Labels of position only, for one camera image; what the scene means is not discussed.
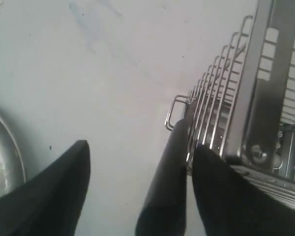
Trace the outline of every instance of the wire rack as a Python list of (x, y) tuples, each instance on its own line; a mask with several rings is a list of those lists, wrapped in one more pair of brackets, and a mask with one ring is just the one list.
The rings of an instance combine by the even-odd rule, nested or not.
[(189, 121), (189, 174), (196, 146), (207, 145), (295, 209), (295, 0), (263, 0), (244, 17), (188, 95), (175, 97), (169, 130), (176, 102)]

